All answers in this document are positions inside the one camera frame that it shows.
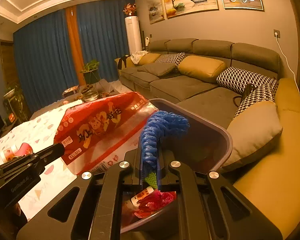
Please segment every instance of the wall socket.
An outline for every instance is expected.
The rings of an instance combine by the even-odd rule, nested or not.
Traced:
[[[280,31],[278,31],[278,30],[273,30],[273,35],[275,36],[275,33],[277,33],[278,34],[278,38],[280,38]]]

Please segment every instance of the gray plastic bin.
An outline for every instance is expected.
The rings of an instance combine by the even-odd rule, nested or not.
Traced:
[[[232,151],[232,138],[222,127],[193,114],[167,100],[151,99],[159,110],[173,112],[186,117],[190,128],[181,138],[166,138],[162,148],[173,152],[176,160],[189,165],[194,171],[207,174],[217,170],[229,158]],[[146,231],[164,234],[172,228],[178,228],[177,201],[170,203],[155,214],[141,219],[121,229],[128,231]]]

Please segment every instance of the white cable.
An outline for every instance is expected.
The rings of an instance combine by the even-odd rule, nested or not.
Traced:
[[[280,49],[282,55],[284,55],[284,57],[286,58],[288,68],[290,69],[290,71],[291,71],[292,74],[293,74],[294,82],[296,83],[297,89],[298,89],[298,91],[299,91],[299,88],[298,88],[298,85],[297,85],[297,82],[296,82],[296,75],[295,75],[295,73],[292,71],[292,69],[289,67],[288,59],[287,59],[286,55],[283,53],[283,51],[282,51],[282,49],[281,49],[281,47],[280,47],[280,44],[279,44],[279,42],[278,42],[278,34],[277,34],[277,33],[275,33],[275,39],[277,40],[277,43],[278,43],[278,46],[279,46],[279,49]]]

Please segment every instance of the white air conditioner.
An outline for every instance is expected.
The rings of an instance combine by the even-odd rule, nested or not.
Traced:
[[[135,53],[136,51],[142,51],[138,17],[126,17],[125,22],[130,54]]]

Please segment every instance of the houndstooth pillow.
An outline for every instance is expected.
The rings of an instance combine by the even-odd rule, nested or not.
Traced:
[[[250,95],[248,95],[239,105],[234,118],[241,114],[248,107],[261,101],[271,101],[274,102],[274,92],[273,88],[269,84],[263,84],[254,90]]]
[[[186,54],[184,52],[177,53],[177,54],[163,54],[161,55],[156,62],[161,63],[174,63],[177,66],[183,61],[186,57]]]
[[[274,95],[277,92],[279,85],[279,82],[276,79],[235,67],[229,67],[224,70],[217,77],[217,82],[219,86],[233,90],[240,95],[243,94],[247,84],[252,84],[257,88],[263,84],[269,84]]]

